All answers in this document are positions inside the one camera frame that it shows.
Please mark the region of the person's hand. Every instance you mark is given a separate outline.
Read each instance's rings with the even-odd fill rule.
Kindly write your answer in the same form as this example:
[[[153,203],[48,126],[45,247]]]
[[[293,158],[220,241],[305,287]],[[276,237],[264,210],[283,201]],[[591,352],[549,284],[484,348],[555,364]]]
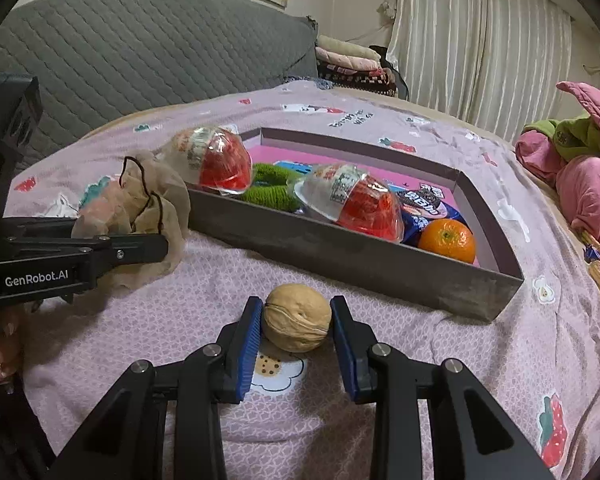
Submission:
[[[0,310],[0,384],[8,382],[22,362],[22,343],[18,333],[26,308],[23,304]]]

